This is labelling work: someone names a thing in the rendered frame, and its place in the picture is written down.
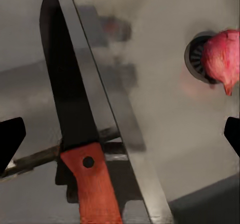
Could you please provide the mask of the vidalia onion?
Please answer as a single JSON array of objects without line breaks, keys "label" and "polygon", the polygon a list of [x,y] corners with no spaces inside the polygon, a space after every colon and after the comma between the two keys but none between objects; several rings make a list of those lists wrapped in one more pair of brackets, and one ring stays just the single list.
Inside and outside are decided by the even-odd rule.
[{"label": "vidalia onion", "polygon": [[226,96],[232,95],[234,84],[240,80],[240,30],[230,29],[211,37],[201,51],[204,72],[223,83]]}]

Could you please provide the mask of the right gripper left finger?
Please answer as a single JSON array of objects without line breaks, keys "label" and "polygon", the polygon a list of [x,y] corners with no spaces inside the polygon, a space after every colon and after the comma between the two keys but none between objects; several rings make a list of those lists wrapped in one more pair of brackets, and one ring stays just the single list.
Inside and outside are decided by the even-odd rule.
[{"label": "right gripper left finger", "polygon": [[22,117],[0,122],[0,177],[26,137]]}]

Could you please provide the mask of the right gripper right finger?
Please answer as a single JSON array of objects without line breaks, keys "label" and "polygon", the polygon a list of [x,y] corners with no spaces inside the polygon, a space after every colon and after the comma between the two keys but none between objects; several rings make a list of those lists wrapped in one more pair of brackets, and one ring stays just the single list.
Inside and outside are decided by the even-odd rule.
[{"label": "right gripper right finger", "polygon": [[240,119],[228,117],[224,135],[240,157]]}]

